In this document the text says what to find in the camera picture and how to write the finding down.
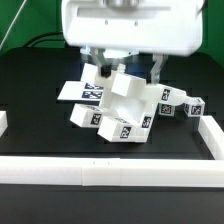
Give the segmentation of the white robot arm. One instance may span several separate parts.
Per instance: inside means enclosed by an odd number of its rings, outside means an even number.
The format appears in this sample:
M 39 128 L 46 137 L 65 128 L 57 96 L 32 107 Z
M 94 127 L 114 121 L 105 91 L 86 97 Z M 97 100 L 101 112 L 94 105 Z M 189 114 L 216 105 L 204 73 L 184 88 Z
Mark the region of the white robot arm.
M 189 56 L 202 44 L 205 0 L 62 0 L 63 35 L 86 47 L 102 75 L 108 58 L 151 53 L 154 83 L 170 55 Z

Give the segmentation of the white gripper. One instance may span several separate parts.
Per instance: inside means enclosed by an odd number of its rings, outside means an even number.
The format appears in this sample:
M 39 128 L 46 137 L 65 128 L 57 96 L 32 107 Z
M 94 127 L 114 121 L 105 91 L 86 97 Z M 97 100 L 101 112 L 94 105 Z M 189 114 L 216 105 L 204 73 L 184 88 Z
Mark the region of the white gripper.
M 111 65 L 100 48 L 154 53 L 151 83 L 158 84 L 167 55 L 188 56 L 201 46 L 203 3 L 137 0 L 120 7 L 105 0 L 62 0 L 63 35 L 72 46 L 91 47 L 100 76 L 111 75 Z

